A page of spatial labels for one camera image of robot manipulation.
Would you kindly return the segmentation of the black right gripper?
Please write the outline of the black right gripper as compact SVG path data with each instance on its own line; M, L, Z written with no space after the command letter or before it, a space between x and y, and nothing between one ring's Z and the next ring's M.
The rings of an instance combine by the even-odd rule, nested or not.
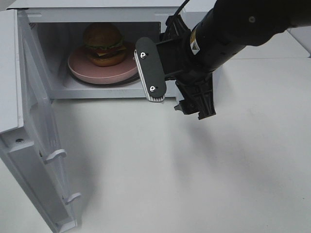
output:
M200 64L191 60L190 29L181 16L169 16L166 26L156 47L165 79L174 80L181 93L174 110L185 115L197 113L199 120L216 115L212 73L205 72Z

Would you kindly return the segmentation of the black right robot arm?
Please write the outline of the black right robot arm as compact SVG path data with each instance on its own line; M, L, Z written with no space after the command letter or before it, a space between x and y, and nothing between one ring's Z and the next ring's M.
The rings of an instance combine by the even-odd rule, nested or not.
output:
M213 72L247 46L261 46L289 28L310 26L308 0L218 0L193 29L169 16L158 53L183 99L175 106L199 119L215 115Z

